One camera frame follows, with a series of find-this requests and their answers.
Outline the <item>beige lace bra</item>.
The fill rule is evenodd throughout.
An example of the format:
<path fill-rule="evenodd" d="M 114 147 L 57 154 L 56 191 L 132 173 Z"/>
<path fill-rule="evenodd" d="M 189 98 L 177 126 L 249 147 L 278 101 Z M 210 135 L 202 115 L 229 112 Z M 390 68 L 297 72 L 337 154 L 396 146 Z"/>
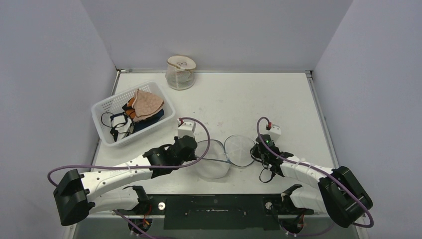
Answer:
<path fill-rule="evenodd" d="M 164 100 L 160 96 L 137 89 L 132 103 L 135 110 L 134 121 L 139 122 L 157 114 L 163 106 Z"/>

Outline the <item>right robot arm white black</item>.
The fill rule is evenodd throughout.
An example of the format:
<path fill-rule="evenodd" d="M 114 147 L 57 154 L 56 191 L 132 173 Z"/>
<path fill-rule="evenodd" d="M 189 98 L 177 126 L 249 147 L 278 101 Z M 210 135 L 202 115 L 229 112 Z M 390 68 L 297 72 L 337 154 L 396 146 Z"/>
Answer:
<path fill-rule="evenodd" d="M 281 206 L 286 213 L 309 209 L 328 214 L 337 225 L 347 228 L 373 207 L 372 199 L 345 166 L 322 167 L 281 152 L 268 134 L 256 138 L 251 155 L 272 177 L 298 181 L 282 193 Z"/>

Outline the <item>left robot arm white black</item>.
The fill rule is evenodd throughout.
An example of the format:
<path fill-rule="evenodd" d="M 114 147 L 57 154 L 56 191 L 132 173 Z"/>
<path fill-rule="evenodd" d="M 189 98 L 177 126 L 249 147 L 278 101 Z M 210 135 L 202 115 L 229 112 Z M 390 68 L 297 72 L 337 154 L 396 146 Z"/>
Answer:
<path fill-rule="evenodd" d="M 148 200 L 138 193 L 113 197 L 112 190 L 128 184 L 170 174 L 195 160 L 197 142 L 193 137 L 175 137 L 174 144 L 150 149 L 143 155 L 118 166 L 99 166 L 96 172 L 66 172 L 53 195 L 60 223 L 70 226 L 84 220 L 90 213 L 112 209 L 132 210 L 140 215 L 147 211 Z"/>

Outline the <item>navy blue bra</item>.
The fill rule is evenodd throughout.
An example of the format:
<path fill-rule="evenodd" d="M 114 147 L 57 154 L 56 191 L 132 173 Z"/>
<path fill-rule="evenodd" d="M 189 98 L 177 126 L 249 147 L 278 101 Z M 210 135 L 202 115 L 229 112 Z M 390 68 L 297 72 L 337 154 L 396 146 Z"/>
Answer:
<path fill-rule="evenodd" d="M 136 133 L 140 130 L 143 130 L 155 123 L 157 123 L 163 116 L 164 116 L 164 110 L 160 110 L 157 114 L 145 119 L 141 120 L 139 122 L 133 122 L 133 133 Z"/>

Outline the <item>white mesh bag beige trim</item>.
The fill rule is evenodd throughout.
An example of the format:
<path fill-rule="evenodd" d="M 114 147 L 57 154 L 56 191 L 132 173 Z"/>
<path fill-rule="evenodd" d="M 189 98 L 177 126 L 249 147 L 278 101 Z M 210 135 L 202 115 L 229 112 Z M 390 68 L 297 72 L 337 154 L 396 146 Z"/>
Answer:
<path fill-rule="evenodd" d="M 165 78 L 169 87 L 185 90 L 195 83 L 196 63 L 188 56 L 176 55 L 167 59 Z"/>

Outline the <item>white perforated plastic basket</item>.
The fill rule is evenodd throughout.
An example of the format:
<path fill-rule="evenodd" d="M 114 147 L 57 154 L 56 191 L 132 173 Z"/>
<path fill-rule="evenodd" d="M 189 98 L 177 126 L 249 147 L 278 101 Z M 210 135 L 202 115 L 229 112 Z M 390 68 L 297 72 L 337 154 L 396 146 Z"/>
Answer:
<path fill-rule="evenodd" d="M 122 106 L 130 100 L 134 96 L 134 93 L 137 89 L 141 89 L 146 92 L 150 92 L 160 96 L 164 100 L 164 115 L 160 118 L 160 120 L 151 125 L 146 127 L 143 130 L 140 130 L 134 134 L 131 134 L 119 141 L 114 141 L 113 136 L 110 133 L 110 128 L 107 127 L 105 124 L 109 124 L 109 116 L 118 113 L 122 113 L 123 109 Z M 170 120 L 172 120 L 176 115 L 176 110 L 174 108 L 173 103 L 171 102 L 169 96 L 165 92 L 165 90 L 155 81 L 148 81 L 144 82 L 140 85 L 136 85 L 131 87 L 125 91 L 117 93 L 111 97 L 108 97 L 96 104 L 94 104 L 91 108 L 92 118 L 98 132 L 98 135 L 102 142 L 109 147 L 117 147 L 117 146 L 124 146 L 127 144 L 132 143 L 138 139 L 141 139 L 144 136 L 147 136 L 149 133 L 156 131 L 158 129 L 162 129 L 165 124 L 167 124 Z"/>

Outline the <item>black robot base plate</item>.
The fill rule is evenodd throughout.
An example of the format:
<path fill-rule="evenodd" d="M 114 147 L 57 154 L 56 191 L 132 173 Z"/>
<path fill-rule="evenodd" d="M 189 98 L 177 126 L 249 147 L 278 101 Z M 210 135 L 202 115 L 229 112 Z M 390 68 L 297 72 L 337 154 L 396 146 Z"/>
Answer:
<path fill-rule="evenodd" d="M 133 209 L 119 209 L 125 216 L 163 219 L 165 230 L 278 229 L 276 218 L 295 219 L 310 209 L 293 209 L 279 194 L 150 195 Z"/>

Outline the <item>aluminium front frame rail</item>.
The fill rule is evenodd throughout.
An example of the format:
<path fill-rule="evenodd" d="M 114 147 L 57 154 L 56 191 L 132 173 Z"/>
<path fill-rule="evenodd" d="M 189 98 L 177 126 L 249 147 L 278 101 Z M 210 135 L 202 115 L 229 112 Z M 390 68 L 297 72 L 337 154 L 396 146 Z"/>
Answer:
<path fill-rule="evenodd" d="M 162 214 L 164 210 L 170 209 L 170 202 L 179 200 L 176 207 L 180 209 L 183 205 L 204 208 L 208 211 L 228 212 L 239 208 L 247 203 L 264 205 L 272 203 L 280 214 L 298 214 L 301 210 L 308 213 L 326 213 L 332 219 L 351 219 L 352 221 L 360 217 L 364 210 L 371 209 L 372 200 L 366 195 L 358 195 L 357 200 L 353 200 L 346 193 L 339 195 L 313 194 L 299 188 L 295 191 L 286 191 L 278 194 L 222 194 L 222 195 L 147 195 L 142 188 L 128 191 L 109 192 L 90 200 L 77 199 L 67 203 L 65 211 L 68 214 L 76 215 L 82 213 L 81 219 L 87 215 L 121 210 L 127 215 L 145 214 L 151 209 L 155 214 Z"/>

